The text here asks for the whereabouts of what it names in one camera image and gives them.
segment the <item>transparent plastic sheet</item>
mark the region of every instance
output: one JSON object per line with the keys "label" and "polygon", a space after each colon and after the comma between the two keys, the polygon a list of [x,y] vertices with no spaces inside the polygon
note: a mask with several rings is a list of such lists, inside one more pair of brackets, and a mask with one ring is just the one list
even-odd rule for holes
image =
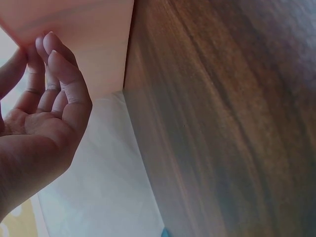
{"label": "transparent plastic sheet", "polygon": [[121,92],[94,103],[71,168],[39,192],[50,237],[159,237],[163,222]]}

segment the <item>wooden surface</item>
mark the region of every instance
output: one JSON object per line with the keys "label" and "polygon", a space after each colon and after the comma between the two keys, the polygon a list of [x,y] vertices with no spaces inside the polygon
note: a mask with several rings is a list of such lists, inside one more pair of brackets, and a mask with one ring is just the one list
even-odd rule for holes
{"label": "wooden surface", "polygon": [[316,236],[315,12],[136,2],[125,98],[174,237]]}

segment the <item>blue object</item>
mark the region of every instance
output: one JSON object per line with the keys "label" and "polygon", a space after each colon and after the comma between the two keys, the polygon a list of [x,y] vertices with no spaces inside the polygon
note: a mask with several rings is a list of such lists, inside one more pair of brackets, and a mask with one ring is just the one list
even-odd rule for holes
{"label": "blue object", "polygon": [[171,237],[166,228],[163,229],[161,237]]}

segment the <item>hand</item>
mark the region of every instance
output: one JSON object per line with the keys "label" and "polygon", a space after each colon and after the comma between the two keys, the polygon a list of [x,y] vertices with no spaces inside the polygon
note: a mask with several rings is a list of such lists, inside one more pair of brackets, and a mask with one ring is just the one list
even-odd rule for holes
{"label": "hand", "polygon": [[0,116],[1,220],[69,168],[92,109],[76,59],[54,33],[26,52],[19,49],[0,69],[0,99],[26,65],[28,88],[7,117]]}

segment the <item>pink paper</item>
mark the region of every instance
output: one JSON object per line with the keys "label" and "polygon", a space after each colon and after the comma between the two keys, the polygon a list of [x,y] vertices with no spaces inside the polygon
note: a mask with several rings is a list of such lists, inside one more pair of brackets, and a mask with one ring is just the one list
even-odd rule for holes
{"label": "pink paper", "polygon": [[122,89],[132,8],[133,0],[2,0],[0,25],[20,46],[53,31],[97,98]]}

